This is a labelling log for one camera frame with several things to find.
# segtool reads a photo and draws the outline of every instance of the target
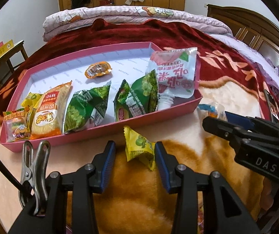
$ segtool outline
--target screw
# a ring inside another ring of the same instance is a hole
[[[186,170],[186,165],[184,165],[184,164],[179,164],[179,165],[177,166],[177,168],[178,168],[180,171],[184,171],[184,170]]]
[[[94,168],[94,166],[91,164],[91,163],[88,163],[84,166],[84,169],[87,170],[87,171],[90,171]]]
[[[219,178],[221,176],[221,174],[218,171],[214,171],[214,172],[212,172],[212,176],[214,178]]]
[[[51,178],[57,178],[57,177],[58,177],[58,172],[52,172],[52,173],[50,174],[50,177],[51,177]]]

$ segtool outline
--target smartphone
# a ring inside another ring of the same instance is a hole
[[[265,95],[266,102],[268,105],[271,122],[279,124],[278,105],[277,105],[274,97],[265,89],[264,89],[264,95]]]

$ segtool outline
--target pink box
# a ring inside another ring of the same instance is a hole
[[[118,53],[118,52],[125,52],[129,51],[131,55],[133,53],[138,53],[139,51],[151,49],[151,51],[160,51],[161,49],[154,45],[154,43],[151,42],[136,42],[136,43],[122,43],[122,44],[113,44],[113,45],[107,45],[102,47],[94,47],[90,49],[80,50],[71,54],[66,54],[57,58],[54,58],[52,60],[49,60],[47,62],[44,62],[42,64],[39,64],[37,66],[34,66],[33,68],[29,69],[26,74],[21,79],[20,83],[18,84],[14,95],[9,103],[9,106],[7,108],[7,111],[10,110],[16,110],[18,108],[21,108],[19,103],[21,103],[21,100],[25,98],[25,96],[28,94],[29,89],[28,85],[30,86],[30,80],[32,76],[36,73],[40,73],[42,71],[45,71],[47,69],[50,69],[53,66],[60,65],[63,63],[74,61],[75,59],[83,59],[86,57],[91,57],[93,55],[100,55],[100,54],[110,54],[110,53]],[[199,81],[199,73],[196,73],[196,82]],[[194,96],[192,100],[187,101],[182,104],[178,104],[175,106],[172,106],[169,109],[157,111],[153,113],[148,113],[139,117],[127,119],[124,121],[119,122],[113,122],[110,124],[105,124],[101,126],[97,126],[91,129],[82,130],[75,133],[68,133],[68,134],[62,134],[59,136],[52,136],[47,137],[45,140],[48,140],[51,144],[51,146],[57,146],[72,142],[77,142],[81,140],[86,139],[92,139],[99,136],[106,136],[110,134],[115,134],[118,132],[123,131],[123,127],[125,125],[129,125],[131,128],[135,129],[137,127],[146,126],[149,124],[154,124],[156,122],[162,122],[168,119],[173,119],[188,113],[192,113],[197,105],[199,104],[200,100],[202,99],[202,95],[198,90],[195,90]],[[36,139],[31,140],[31,143],[34,147],[38,147],[40,141],[43,139]],[[11,150],[12,152],[20,152],[22,151],[24,141],[16,141],[7,143],[6,142],[6,132],[4,124],[2,125],[1,134],[0,134],[0,144],[4,145],[6,148]]]

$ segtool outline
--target wooden headboard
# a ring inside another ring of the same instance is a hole
[[[207,15],[224,22],[238,40],[279,65],[279,28],[269,19],[255,11],[211,4]]]

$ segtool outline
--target black cable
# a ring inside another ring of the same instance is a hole
[[[25,196],[31,197],[31,194],[25,189],[25,187],[20,184],[20,182],[10,173],[10,171],[5,167],[5,165],[0,160],[0,172],[11,182],[19,191],[21,191]]]

